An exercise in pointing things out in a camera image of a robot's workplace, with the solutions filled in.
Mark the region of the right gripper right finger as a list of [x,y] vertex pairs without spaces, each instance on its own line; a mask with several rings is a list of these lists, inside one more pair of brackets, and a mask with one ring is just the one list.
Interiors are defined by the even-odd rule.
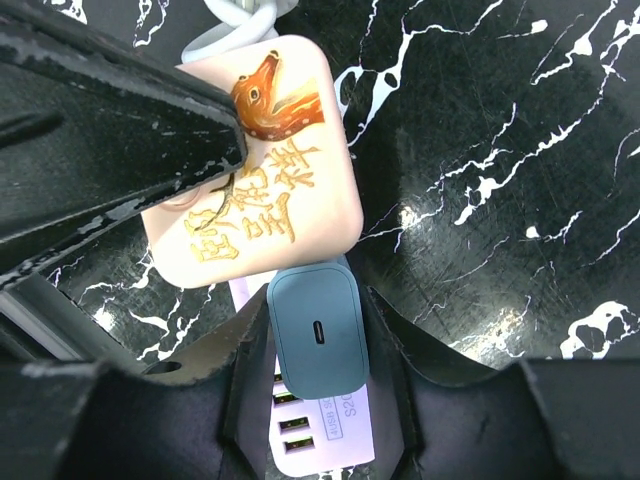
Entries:
[[494,370],[362,291],[382,479],[635,479],[639,364],[518,360]]

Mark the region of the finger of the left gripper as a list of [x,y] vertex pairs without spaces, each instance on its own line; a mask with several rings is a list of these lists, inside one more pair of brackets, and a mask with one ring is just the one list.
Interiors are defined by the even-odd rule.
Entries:
[[37,1],[1,5],[1,284],[238,170],[230,96]]

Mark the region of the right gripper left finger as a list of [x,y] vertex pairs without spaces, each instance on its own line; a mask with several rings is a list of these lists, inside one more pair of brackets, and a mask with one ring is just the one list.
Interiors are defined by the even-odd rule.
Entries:
[[1,369],[5,479],[261,479],[273,388],[264,291],[140,375],[106,362]]

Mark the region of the purple power strip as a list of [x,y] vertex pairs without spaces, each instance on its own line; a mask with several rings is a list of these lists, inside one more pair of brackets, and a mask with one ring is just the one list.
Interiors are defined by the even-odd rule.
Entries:
[[[349,268],[344,257],[327,262],[332,261]],[[231,280],[235,307],[245,306],[261,287],[267,289],[278,272]],[[289,477],[372,461],[375,454],[366,383],[350,394],[305,400],[285,386],[276,353],[269,445],[275,466]]]

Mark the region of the blue usb charger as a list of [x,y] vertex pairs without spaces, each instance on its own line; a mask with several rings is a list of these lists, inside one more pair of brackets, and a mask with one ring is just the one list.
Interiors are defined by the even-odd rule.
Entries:
[[353,393],[369,376],[359,287],[336,261],[279,271],[266,300],[280,372],[295,396]]

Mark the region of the pink cube deer adapter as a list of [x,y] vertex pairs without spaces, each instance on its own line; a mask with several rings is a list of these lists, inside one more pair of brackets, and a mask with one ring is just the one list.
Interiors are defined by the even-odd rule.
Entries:
[[286,35],[182,70],[231,95],[248,156],[235,172],[143,212],[159,275],[199,288],[350,250],[363,211],[321,49]]

